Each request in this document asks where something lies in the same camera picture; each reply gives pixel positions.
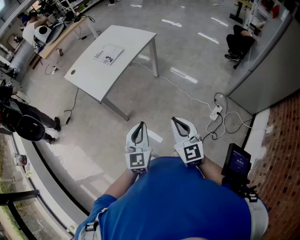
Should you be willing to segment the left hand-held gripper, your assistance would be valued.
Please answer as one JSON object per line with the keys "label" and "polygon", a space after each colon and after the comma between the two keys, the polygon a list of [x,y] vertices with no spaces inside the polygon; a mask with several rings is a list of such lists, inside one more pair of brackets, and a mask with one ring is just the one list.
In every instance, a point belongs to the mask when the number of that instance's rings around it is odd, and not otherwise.
{"label": "left hand-held gripper", "polygon": [[125,159],[127,167],[133,173],[148,171],[152,148],[149,147],[147,126],[145,122],[134,125],[126,135]]}

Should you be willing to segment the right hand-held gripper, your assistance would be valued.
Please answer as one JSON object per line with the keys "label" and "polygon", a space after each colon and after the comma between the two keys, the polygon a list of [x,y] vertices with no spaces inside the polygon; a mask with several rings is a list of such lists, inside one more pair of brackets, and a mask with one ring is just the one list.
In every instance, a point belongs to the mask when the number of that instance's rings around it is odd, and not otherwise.
{"label": "right hand-held gripper", "polygon": [[204,159],[203,143],[195,125],[184,118],[172,117],[171,127],[176,142],[174,148],[185,166],[201,165]]}

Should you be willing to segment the white printed book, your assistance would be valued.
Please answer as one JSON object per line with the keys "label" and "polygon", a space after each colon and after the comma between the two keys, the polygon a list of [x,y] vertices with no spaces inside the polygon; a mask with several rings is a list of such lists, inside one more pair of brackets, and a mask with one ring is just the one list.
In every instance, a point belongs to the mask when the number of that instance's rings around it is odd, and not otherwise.
{"label": "white printed book", "polygon": [[123,51],[124,49],[119,46],[106,44],[96,53],[93,59],[110,66]]}

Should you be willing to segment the person's left forearm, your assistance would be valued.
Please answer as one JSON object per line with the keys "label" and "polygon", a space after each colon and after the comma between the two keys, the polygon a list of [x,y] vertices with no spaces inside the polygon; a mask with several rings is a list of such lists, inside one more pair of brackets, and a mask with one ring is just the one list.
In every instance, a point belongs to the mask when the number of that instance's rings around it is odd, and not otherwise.
{"label": "person's left forearm", "polygon": [[138,175],[138,173],[133,173],[129,169],[125,170],[124,173],[104,192],[104,194],[119,199],[135,183]]}

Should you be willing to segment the person's right forearm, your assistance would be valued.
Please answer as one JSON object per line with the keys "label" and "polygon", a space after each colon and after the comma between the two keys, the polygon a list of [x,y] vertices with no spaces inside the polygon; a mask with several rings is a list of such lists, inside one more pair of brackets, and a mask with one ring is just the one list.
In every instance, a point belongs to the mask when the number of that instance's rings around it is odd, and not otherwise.
{"label": "person's right forearm", "polygon": [[200,169],[201,173],[205,177],[205,179],[212,180],[218,185],[222,185],[222,180],[223,180],[223,175],[222,175],[222,168],[211,161],[209,158],[204,156],[202,159],[202,164],[198,166]]}

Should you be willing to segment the white paper strip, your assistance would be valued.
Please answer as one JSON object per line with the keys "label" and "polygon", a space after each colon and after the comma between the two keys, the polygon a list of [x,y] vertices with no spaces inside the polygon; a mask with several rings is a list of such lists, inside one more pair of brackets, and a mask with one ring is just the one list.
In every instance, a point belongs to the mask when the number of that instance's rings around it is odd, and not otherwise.
{"label": "white paper strip", "polygon": [[147,130],[147,134],[150,138],[152,138],[153,140],[155,140],[158,143],[161,143],[163,141],[163,138],[160,137],[158,134],[156,134],[155,132],[151,131],[151,130]]}

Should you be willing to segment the white power strip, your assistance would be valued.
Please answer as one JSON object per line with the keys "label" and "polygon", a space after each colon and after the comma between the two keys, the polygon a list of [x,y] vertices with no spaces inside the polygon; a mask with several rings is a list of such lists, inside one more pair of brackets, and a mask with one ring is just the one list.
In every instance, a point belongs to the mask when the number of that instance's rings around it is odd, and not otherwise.
{"label": "white power strip", "polygon": [[219,114],[222,112],[223,108],[221,105],[216,104],[215,108],[212,110],[211,114],[210,114],[210,119],[212,121],[215,121],[217,119],[217,117],[219,116]]}

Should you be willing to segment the grey metal table leg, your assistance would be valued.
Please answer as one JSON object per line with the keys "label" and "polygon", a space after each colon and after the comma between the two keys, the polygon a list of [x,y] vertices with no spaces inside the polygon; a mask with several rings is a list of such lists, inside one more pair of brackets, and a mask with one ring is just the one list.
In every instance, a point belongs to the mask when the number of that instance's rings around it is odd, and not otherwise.
{"label": "grey metal table leg", "polygon": [[104,104],[109,109],[111,109],[114,113],[116,113],[118,116],[120,116],[123,120],[125,120],[125,121],[129,120],[129,117],[106,97],[101,100],[101,103]]}
{"label": "grey metal table leg", "polygon": [[149,49],[150,49],[150,57],[151,57],[151,61],[152,61],[153,74],[155,77],[159,77],[158,57],[157,57],[155,38],[153,38],[150,41]]}

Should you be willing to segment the person's blue shirt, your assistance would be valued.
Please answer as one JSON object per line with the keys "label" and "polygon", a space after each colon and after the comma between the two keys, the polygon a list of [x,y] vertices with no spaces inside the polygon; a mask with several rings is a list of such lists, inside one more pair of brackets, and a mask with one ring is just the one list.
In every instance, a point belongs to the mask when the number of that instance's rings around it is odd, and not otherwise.
{"label": "person's blue shirt", "polygon": [[74,240],[99,215],[102,240],[250,240],[244,198],[179,157],[159,157],[119,199],[101,195]]}

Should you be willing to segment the black backpack rig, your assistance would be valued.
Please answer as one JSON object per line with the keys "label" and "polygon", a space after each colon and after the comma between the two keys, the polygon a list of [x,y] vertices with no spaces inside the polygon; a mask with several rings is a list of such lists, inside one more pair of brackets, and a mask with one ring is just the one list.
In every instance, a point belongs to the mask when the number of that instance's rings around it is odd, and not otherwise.
{"label": "black backpack rig", "polygon": [[12,99],[0,101],[0,126],[28,141],[42,140],[45,135],[44,125],[36,118],[13,108],[13,104],[15,102]]}

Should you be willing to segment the wooden table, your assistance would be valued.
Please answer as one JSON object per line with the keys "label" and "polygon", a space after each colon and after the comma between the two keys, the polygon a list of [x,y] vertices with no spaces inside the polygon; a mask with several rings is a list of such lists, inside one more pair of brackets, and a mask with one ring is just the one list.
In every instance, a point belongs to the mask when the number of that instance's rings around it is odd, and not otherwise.
{"label": "wooden table", "polygon": [[45,45],[43,50],[38,53],[38,55],[43,58],[44,60],[48,59],[48,57],[52,54],[52,52],[56,51],[56,49],[59,47],[61,42],[68,37],[72,32],[75,31],[76,28],[78,28],[82,23],[85,23],[88,28],[90,29],[92,35],[96,39],[99,34],[93,27],[92,23],[95,23],[95,19],[90,17],[89,15],[84,15],[83,18],[81,18],[78,22],[72,23],[68,27],[66,27],[63,32],[59,35],[59,37],[52,42],[49,45]]}

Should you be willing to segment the black framed window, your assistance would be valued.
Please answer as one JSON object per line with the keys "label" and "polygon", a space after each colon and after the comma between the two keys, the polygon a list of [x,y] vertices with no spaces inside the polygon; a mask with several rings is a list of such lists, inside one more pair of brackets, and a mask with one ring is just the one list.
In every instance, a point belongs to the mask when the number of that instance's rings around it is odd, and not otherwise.
{"label": "black framed window", "polygon": [[[15,166],[13,153],[25,155],[27,165]],[[0,134],[0,239],[74,240],[89,213],[63,186],[39,142]]]}

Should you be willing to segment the white egg-shaped robot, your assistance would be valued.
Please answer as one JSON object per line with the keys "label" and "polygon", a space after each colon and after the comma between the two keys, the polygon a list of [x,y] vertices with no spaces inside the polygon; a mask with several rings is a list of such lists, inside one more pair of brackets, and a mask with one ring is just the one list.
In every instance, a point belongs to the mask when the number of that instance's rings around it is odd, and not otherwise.
{"label": "white egg-shaped robot", "polygon": [[63,23],[56,24],[52,29],[47,26],[38,26],[35,29],[35,37],[45,45],[53,43],[64,30]]}

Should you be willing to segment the black phone on mount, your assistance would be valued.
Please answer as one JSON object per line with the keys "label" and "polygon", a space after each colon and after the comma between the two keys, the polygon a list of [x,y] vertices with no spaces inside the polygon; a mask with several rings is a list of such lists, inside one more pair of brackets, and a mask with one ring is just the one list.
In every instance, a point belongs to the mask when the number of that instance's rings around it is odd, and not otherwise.
{"label": "black phone on mount", "polygon": [[246,179],[251,169],[250,160],[249,153],[234,143],[229,144],[222,175],[229,178]]}

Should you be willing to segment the black chest rig mount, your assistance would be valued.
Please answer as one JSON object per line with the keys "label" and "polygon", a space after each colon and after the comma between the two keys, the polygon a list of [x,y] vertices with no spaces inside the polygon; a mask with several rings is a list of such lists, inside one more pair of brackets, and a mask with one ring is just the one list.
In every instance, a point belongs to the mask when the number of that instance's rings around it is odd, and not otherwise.
{"label": "black chest rig mount", "polygon": [[247,198],[250,203],[257,202],[258,194],[256,193],[256,185],[248,187],[250,181],[245,177],[225,176],[222,179],[222,185],[228,187],[241,198]]}

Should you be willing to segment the small glass photo frame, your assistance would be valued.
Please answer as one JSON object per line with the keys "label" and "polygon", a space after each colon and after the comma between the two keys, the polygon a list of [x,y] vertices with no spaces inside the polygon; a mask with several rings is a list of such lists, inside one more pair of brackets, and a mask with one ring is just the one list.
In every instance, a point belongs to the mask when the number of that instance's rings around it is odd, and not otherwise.
{"label": "small glass photo frame", "polygon": [[13,163],[15,166],[27,165],[27,157],[22,154],[13,153]]}

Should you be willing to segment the black pedestal table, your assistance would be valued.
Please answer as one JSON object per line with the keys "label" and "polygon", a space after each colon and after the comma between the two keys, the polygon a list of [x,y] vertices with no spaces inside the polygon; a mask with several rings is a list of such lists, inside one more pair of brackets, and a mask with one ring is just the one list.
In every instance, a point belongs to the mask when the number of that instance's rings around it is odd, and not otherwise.
{"label": "black pedestal table", "polygon": [[229,18],[233,19],[234,21],[238,22],[239,24],[243,24],[243,20],[240,18],[240,11],[242,9],[243,0],[238,0],[238,9],[236,11],[236,14],[230,14]]}

